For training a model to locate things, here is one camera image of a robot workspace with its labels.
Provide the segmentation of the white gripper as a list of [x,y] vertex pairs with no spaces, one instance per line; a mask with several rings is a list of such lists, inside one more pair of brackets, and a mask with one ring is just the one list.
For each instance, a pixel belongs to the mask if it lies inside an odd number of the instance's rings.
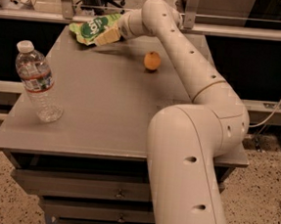
[[95,45],[115,43],[124,39],[134,39],[145,34],[141,9],[124,13],[117,22],[117,27],[110,27],[95,38]]

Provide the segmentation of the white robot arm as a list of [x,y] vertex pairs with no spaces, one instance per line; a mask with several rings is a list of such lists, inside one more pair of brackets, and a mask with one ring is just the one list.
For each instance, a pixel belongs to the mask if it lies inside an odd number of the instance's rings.
[[117,22],[125,39],[157,37],[191,102],[157,112],[148,126],[147,162],[156,224],[227,224],[213,161],[236,150],[249,113],[215,67],[180,31],[180,14],[147,0]]

